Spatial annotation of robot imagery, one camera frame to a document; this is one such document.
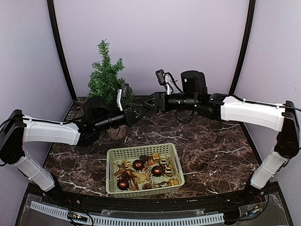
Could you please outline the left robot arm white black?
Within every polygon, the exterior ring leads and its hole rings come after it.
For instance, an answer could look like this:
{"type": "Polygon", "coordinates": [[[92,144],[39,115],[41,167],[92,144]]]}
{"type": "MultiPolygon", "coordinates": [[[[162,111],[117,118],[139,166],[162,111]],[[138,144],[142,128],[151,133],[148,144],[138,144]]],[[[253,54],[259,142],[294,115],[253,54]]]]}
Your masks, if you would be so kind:
{"type": "Polygon", "coordinates": [[[99,139],[102,131],[128,127],[137,123],[148,111],[142,104],[122,106],[116,109],[105,105],[101,97],[92,97],[82,106],[83,115],[69,122],[47,121],[26,116],[14,110],[0,126],[0,159],[3,165],[15,166],[28,179],[48,193],[56,205],[66,202],[66,194],[55,178],[34,160],[24,148],[27,142],[62,143],[88,146],[99,139]]]}

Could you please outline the small green christmas tree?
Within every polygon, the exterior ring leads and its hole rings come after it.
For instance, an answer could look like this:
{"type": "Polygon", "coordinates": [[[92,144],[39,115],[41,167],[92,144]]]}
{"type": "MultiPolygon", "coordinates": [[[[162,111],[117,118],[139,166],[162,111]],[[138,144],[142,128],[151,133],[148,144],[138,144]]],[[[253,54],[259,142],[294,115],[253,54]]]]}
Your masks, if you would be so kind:
{"type": "MultiPolygon", "coordinates": [[[[126,83],[124,78],[119,77],[119,73],[125,68],[123,59],[118,58],[115,63],[111,62],[110,43],[107,40],[101,40],[97,47],[101,60],[92,63],[93,71],[88,83],[89,93],[87,101],[83,105],[86,122],[92,128],[94,128],[94,123],[97,120],[110,113],[120,111],[116,104],[117,91],[121,88],[122,83],[126,83]]],[[[123,110],[127,109],[133,99],[134,92],[132,87],[129,86],[128,98],[125,100],[123,110]]],[[[117,130],[110,136],[113,139],[123,137],[125,132],[122,130],[125,126],[108,129],[117,130]]]]}

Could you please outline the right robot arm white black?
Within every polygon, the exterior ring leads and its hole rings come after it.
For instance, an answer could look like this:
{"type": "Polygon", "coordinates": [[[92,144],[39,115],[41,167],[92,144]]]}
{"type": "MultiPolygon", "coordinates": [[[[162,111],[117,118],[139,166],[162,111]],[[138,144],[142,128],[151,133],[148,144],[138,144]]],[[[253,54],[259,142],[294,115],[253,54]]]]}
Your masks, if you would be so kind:
{"type": "Polygon", "coordinates": [[[293,102],[269,104],[241,99],[225,94],[170,94],[155,92],[142,104],[155,112],[171,110],[195,111],[216,121],[238,121],[266,127],[278,132],[277,142],[263,163],[252,174],[249,187],[240,193],[240,200],[250,204],[258,197],[258,190],[295,157],[300,148],[300,127],[293,102]]]}

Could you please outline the gold star ornament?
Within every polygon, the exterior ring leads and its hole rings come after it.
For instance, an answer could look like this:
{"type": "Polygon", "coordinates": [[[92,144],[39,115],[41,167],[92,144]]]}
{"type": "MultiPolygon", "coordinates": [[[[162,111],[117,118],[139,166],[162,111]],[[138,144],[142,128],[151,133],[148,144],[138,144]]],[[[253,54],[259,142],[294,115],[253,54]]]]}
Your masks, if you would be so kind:
{"type": "Polygon", "coordinates": [[[131,170],[133,168],[132,163],[127,161],[126,159],[123,159],[121,164],[117,166],[118,166],[118,170],[115,172],[114,176],[118,176],[121,173],[125,172],[126,170],[131,170]]]}

